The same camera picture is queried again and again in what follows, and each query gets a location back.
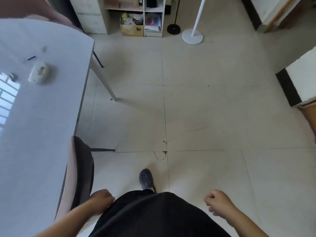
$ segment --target foot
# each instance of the foot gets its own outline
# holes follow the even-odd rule
[[[157,193],[156,187],[154,185],[153,175],[151,174],[149,169],[144,169],[144,170],[142,170],[140,172],[140,174],[139,174],[139,182],[140,182],[140,185],[141,185],[143,190],[151,189],[155,193]]]

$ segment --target table leg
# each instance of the table leg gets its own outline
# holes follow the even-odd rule
[[[109,92],[112,99],[114,101],[116,101],[116,99],[117,99],[116,96],[114,95],[111,87],[109,86],[104,75],[102,74],[100,67],[97,65],[97,63],[95,62],[95,60],[93,58],[91,58],[91,61],[90,61],[90,69],[96,74],[97,78],[100,80],[100,82],[105,87],[105,89]]]

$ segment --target table top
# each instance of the table top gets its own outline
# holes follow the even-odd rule
[[[0,73],[18,77],[0,75],[0,236],[29,237],[55,219],[94,40],[32,19],[0,30]],[[52,67],[45,84],[28,81],[35,61]]]

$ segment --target chair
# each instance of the chair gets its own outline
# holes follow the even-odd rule
[[[114,152],[115,150],[90,148],[79,137],[71,138],[55,222],[89,199],[94,177],[94,161],[91,152],[96,151]]]

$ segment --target fist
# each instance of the fist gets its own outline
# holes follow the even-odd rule
[[[211,191],[204,201],[213,215],[220,216],[226,220],[238,210],[223,191]]]
[[[93,215],[101,215],[115,200],[111,193],[104,189],[94,192],[87,200]]]

